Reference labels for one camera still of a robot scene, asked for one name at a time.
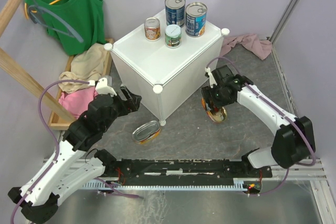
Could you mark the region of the red oval sardine tin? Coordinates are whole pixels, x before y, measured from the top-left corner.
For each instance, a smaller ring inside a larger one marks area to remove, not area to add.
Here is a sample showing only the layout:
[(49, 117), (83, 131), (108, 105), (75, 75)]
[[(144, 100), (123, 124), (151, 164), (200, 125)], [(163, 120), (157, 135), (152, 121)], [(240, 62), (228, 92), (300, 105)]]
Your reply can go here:
[(224, 107), (220, 109), (216, 108), (215, 111), (211, 112), (207, 109), (205, 100), (202, 98), (201, 100), (202, 106), (205, 109), (208, 117), (215, 123), (222, 123), (227, 119), (227, 112)]

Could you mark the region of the silver oval fish tin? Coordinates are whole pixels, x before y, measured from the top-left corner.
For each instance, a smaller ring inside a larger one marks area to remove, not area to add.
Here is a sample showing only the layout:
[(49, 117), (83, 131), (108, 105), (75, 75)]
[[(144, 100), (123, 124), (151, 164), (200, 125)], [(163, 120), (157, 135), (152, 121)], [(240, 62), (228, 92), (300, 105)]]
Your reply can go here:
[(145, 144), (161, 133), (161, 125), (158, 121), (150, 121), (138, 127), (132, 133), (132, 139), (137, 144)]

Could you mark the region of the white cube cabinet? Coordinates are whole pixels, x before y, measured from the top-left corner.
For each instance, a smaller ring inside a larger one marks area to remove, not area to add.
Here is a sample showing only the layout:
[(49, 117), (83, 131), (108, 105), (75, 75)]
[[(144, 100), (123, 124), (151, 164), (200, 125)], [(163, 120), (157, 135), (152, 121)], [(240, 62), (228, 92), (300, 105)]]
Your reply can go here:
[(107, 49), (122, 84), (140, 95), (141, 103), (165, 125), (166, 119), (207, 81), (205, 67), (216, 67), (223, 39), (221, 29), (206, 22), (203, 35), (191, 37), (182, 31), (181, 45), (172, 49), (163, 35), (156, 41), (147, 40), (140, 25)]

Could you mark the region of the small pink label can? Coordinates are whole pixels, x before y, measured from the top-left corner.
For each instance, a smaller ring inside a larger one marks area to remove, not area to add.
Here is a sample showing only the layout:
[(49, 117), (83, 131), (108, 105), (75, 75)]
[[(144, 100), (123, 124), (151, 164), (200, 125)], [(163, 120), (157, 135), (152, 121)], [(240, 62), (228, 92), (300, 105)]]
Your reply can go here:
[(160, 20), (156, 17), (147, 18), (144, 22), (144, 33), (147, 40), (158, 40), (161, 37)]

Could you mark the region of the white lid green jar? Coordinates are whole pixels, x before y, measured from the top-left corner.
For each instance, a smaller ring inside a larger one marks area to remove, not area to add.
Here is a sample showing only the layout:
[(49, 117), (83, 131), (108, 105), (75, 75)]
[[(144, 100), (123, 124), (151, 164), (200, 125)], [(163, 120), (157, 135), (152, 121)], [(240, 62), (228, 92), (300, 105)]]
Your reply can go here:
[(165, 29), (165, 44), (169, 48), (177, 48), (181, 45), (182, 30), (179, 25), (171, 24)]

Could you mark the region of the blue white label can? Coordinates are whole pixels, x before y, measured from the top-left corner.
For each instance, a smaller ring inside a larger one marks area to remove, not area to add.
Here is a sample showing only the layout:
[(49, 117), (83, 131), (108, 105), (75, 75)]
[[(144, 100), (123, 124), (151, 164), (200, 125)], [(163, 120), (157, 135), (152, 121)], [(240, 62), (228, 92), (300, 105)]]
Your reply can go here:
[(200, 37), (205, 33), (207, 6), (201, 2), (187, 5), (185, 10), (185, 30), (191, 37)]

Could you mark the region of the tall blue label can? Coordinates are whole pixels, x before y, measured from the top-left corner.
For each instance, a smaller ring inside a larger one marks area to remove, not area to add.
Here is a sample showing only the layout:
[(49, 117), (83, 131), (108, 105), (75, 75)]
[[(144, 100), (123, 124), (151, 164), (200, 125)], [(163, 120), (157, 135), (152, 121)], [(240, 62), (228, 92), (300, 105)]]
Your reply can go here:
[(166, 25), (185, 24), (185, 4), (186, 0), (165, 0)]

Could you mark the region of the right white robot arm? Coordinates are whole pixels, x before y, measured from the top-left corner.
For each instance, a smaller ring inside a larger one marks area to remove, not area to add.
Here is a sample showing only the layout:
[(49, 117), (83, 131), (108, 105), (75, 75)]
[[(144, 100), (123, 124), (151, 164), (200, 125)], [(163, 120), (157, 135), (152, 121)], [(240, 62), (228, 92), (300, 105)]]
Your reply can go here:
[(260, 168), (279, 165), (289, 168), (316, 151), (312, 122), (282, 109), (266, 97), (246, 76), (233, 74), (227, 65), (205, 69), (209, 85), (201, 89), (202, 106), (217, 123), (227, 118), (226, 106), (238, 103), (258, 117), (274, 136), (272, 146), (259, 148), (247, 154), (241, 172), (254, 177)]

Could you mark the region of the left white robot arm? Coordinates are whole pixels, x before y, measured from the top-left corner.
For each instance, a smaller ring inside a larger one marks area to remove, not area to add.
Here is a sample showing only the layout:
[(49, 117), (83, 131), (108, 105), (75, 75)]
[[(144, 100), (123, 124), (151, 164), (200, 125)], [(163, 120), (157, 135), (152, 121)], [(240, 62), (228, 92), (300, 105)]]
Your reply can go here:
[(122, 99), (114, 89), (99, 91), (88, 104), (88, 109), (72, 122), (56, 150), (40, 171), (24, 186), (13, 187), (8, 196), (21, 208), (21, 213), (32, 223), (47, 222), (58, 210), (61, 200), (81, 185), (100, 176), (110, 177), (116, 171), (116, 158), (107, 150), (97, 151), (83, 166), (79, 174), (62, 179), (70, 166), (82, 157), (93, 144), (102, 139), (116, 118), (136, 112), (142, 100), (126, 86), (120, 90)]

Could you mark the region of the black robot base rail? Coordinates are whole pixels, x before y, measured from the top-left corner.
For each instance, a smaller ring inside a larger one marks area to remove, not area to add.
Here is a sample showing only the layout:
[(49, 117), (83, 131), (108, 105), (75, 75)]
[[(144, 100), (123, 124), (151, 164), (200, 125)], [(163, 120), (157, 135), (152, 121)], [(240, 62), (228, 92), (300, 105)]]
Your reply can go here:
[(253, 168), (247, 161), (121, 159), (111, 163), (104, 178), (116, 178), (125, 186), (232, 185), (235, 178), (271, 178), (269, 166)]

